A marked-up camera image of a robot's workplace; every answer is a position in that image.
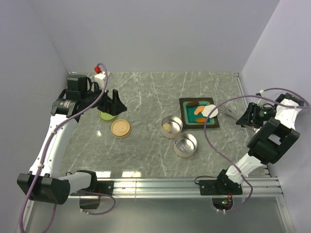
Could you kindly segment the metal tongs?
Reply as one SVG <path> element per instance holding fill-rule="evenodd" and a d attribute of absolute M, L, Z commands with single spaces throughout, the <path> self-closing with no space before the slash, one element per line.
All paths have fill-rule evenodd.
<path fill-rule="evenodd" d="M 240 116 L 238 116 L 237 114 L 235 114 L 234 112 L 232 112 L 229 108 L 227 108 L 225 106 L 220 106 L 218 109 L 219 109 L 219 112 L 221 114 L 224 114 L 227 117 L 234 119 L 235 121 L 238 121 L 241 118 Z M 248 126 L 248 125 L 240 125 L 240 126 L 242 128 L 246 128 L 246 129 L 250 130 L 253 133 L 257 133 L 259 131 L 259 129 L 254 128 L 253 126 Z"/>

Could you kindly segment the beige round bun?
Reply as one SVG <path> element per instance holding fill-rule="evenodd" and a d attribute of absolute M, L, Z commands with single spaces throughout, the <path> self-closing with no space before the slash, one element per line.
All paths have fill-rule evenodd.
<path fill-rule="evenodd" d="M 165 132 L 167 132 L 167 133 L 171 133 L 172 132 L 172 126 L 171 126 L 171 124 L 170 123 L 164 123 L 163 125 L 162 125 L 162 129 L 165 131 Z"/>

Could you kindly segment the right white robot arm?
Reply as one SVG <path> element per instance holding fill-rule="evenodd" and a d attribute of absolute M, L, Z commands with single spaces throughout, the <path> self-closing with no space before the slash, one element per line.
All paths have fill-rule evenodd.
<path fill-rule="evenodd" d="M 247 175 L 268 163 L 275 164 L 300 137 L 295 120 L 304 105 L 303 100 L 289 93 L 279 95 L 271 107 L 249 103 L 236 125 L 253 127 L 256 133 L 247 144 L 247 154 L 217 176 L 215 190 L 240 194 Z"/>

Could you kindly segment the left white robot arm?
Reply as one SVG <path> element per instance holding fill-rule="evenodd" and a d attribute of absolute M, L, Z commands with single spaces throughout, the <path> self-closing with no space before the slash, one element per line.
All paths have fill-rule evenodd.
<path fill-rule="evenodd" d="M 79 120 L 79 112 L 97 108 L 103 113 L 117 116 L 127 111 L 116 89 L 112 97 L 104 90 L 106 80 L 112 73 L 98 73 L 94 80 L 86 75 L 70 74 L 67 87 L 52 104 L 50 125 L 34 164 L 26 174 L 19 174 L 17 184 L 33 201 L 64 204 L 68 196 L 82 190 L 87 195 L 98 191 L 97 176 L 94 171 L 78 170 L 68 177 L 60 175 L 60 166 L 69 139 Z"/>

